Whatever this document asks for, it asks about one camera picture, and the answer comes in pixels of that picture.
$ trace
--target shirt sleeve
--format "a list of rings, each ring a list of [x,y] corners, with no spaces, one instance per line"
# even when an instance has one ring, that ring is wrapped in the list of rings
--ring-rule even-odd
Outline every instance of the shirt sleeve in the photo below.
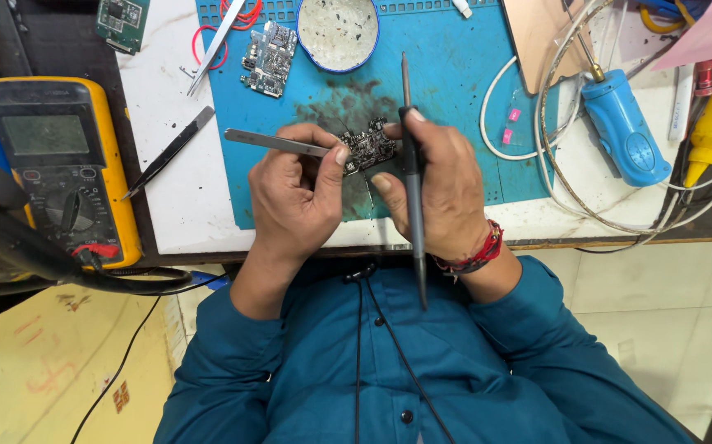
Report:
[[[281,359],[282,320],[245,317],[226,287],[200,303],[196,321],[154,444],[262,442],[268,435],[267,380]]]
[[[573,438],[691,443],[564,307],[556,275],[533,257],[519,260],[522,276],[507,296],[469,307],[513,376],[542,388]]]

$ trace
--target yellow multimeter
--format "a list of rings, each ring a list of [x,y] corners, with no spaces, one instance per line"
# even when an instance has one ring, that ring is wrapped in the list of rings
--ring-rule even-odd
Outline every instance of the yellow multimeter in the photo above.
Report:
[[[30,197],[25,210],[35,230],[70,253],[109,246],[98,257],[103,268],[140,258],[131,202],[121,201],[129,187],[100,86],[75,77],[0,78],[0,142]]]

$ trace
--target dark stain on mat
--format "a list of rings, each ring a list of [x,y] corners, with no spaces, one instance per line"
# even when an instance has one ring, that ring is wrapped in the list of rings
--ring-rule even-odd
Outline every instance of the dark stain on mat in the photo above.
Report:
[[[338,77],[327,79],[326,86],[317,95],[318,100],[307,104],[293,103],[296,110],[295,119],[290,122],[312,122],[332,134],[342,134],[351,130],[354,133],[367,131],[370,120],[376,117],[386,117],[390,122],[397,122],[399,105],[394,97],[373,96],[372,90],[381,84],[378,79],[358,82],[353,77]],[[400,157],[384,162],[367,170],[370,178],[380,171],[402,176]],[[367,194],[368,185],[361,173],[347,176],[342,181],[342,219],[372,219],[389,215],[386,205],[370,183],[372,201]]]

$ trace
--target white desk surface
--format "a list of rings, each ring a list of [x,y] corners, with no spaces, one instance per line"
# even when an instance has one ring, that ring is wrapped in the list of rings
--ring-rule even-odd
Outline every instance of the white desk surface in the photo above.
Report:
[[[451,13],[458,14],[454,8]],[[605,57],[598,61],[607,70],[620,14],[617,8],[603,13],[591,28],[599,55],[603,45],[600,39],[608,25]],[[142,51],[135,56],[118,54],[136,150],[143,170],[203,106],[213,106],[208,78],[205,77],[195,96],[188,97],[186,91],[191,79],[178,68],[181,65],[196,66],[189,42],[197,27],[193,1],[153,0]],[[628,11],[613,68],[621,66],[627,71],[638,64],[640,58],[654,54],[665,44],[659,40],[659,35],[643,27],[637,11]],[[235,58],[231,55],[228,62],[236,62]],[[491,80],[486,78],[484,85],[479,86],[482,93]],[[671,164],[674,164],[679,147],[678,143],[668,141],[675,81],[673,69],[650,72],[647,67],[630,82],[661,152]],[[565,82],[560,94],[560,120],[566,117],[572,96],[573,86]],[[637,189],[614,178],[594,144],[596,134],[589,133],[583,120],[576,121],[557,151],[557,161],[568,181],[603,217],[623,224],[650,227],[661,210],[666,187],[657,185]],[[216,117],[213,117],[145,189],[160,254],[243,251],[252,245],[254,230],[240,230],[233,220],[225,174],[227,166],[217,132]],[[554,184],[554,192],[569,206],[578,208],[559,183]],[[501,223],[508,240],[627,236],[595,220],[566,213],[551,198],[487,206],[485,214]],[[406,244],[390,219],[379,219],[340,224],[325,247],[400,247]]]

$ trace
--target shirt button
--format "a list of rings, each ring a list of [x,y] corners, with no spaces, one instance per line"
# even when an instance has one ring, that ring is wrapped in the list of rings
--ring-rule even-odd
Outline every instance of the shirt button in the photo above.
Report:
[[[400,420],[406,424],[410,424],[414,420],[414,414],[410,410],[403,410],[400,413]]]

